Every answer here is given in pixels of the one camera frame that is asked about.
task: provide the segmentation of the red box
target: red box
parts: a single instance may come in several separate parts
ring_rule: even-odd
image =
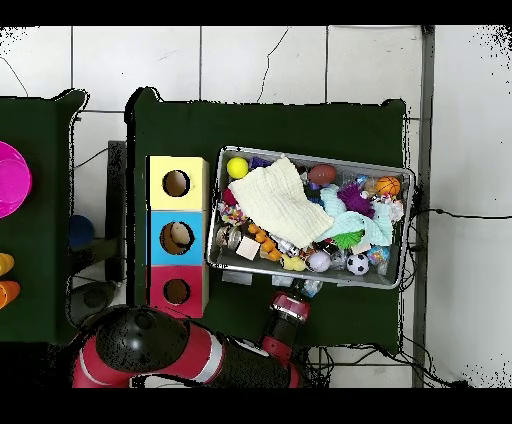
[[[171,280],[183,280],[188,286],[188,298],[181,304],[171,303],[166,298],[167,283]],[[205,265],[152,266],[150,284],[149,306],[180,319],[203,316],[208,303],[208,270]]]

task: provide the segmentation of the blue box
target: blue box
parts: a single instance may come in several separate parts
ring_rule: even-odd
[[[148,265],[202,265],[208,212],[151,211],[151,258]],[[162,229],[172,222],[182,222],[190,228],[193,242],[184,253],[170,254],[160,244]]]

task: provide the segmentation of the orange toy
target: orange toy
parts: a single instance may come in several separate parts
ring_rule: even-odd
[[[0,281],[0,309],[20,294],[20,285],[15,281]]]
[[[396,196],[400,193],[400,181],[395,177],[382,177],[377,180],[375,189],[377,190],[377,194]]]
[[[7,274],[14,266],[14,258],[6,253],[0,253],[0,276]]]
[[[267,236],[267,233],[256,224],[250,224],[248,228],[251,234],[254,234],[254,240],[261,244],[264,252],[267,252],[266,258],[271,261],[281,259],[281,252],[276,249],[276,244]]]

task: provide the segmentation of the dark green tablecloth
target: dark green tablecloth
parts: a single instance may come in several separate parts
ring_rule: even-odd
[[[51,100],[0,97],[0,140],[24,156],[33,181],[20,209],[0,219],[0,252],[15,259],[0,280],[21,286],[19,297],[0,310],[0,341],[69,341],[69,130],[85,96],[67,91]]]
[[[150,88],[137,90],[126,113],[128,148],[135,149],[135,243],[129,246],[129,253],[135,249],[135,302],[145,302],[146,156],[201,156],[210,163],[212,184],[217,154],[226,145],[401,167],[404,113],[401,100],[382,106],[228,105],[163,102]],[[254,275],[252,285],[243,286],[222,282],[221,271],[210,269],[210,301],[199,321],[213,330],[255,340],[269,317],[274,290],[270,276]],[[298,344],[373,342],[396,352],[398,299],[397,289],[324,284],[312,300]]]

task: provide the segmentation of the box with hole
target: box with hole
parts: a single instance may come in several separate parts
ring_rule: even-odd
[[[151,211],[147,265],[202,265],[207,212]]]
[[[204,211],[209,205],[209,167],[200,157],[149,157],[152,210]]]
[[[149,305],[175,318],[201,318],[208,303],[206,265],[152,266]]]

